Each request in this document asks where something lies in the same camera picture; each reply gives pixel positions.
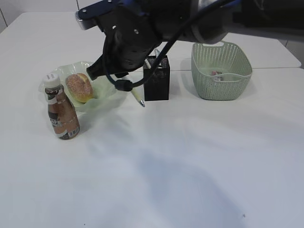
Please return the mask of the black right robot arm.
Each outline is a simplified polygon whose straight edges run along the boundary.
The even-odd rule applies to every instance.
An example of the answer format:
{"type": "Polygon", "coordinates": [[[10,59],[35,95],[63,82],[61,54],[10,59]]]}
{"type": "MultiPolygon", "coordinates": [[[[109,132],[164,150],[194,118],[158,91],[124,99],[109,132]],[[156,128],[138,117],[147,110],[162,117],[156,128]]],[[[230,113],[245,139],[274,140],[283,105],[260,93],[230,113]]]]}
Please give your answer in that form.
{"type": "Polygon", "coordinates": [[[215,44],[228,33],[303,40],[301,0],[102,0],[76,13],[82,29],[99,27],[104,50],[87,69],[91,79],[123,77],[143,66],[162,42],[215,44]]]}

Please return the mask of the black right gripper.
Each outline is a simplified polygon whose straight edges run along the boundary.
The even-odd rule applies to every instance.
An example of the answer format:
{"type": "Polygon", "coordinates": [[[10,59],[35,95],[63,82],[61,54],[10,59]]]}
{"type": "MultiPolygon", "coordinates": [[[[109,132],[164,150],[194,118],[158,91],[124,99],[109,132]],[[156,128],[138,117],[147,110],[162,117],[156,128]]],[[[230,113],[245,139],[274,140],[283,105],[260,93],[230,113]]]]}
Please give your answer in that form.
{"type": "Polygon", "coordinates": [[[101,57],[87,69],[92,80],[140,68],[153,49],[169,38],[170,4],[124,4],[101,16],[97,27],[106,38],[101,57]]]}

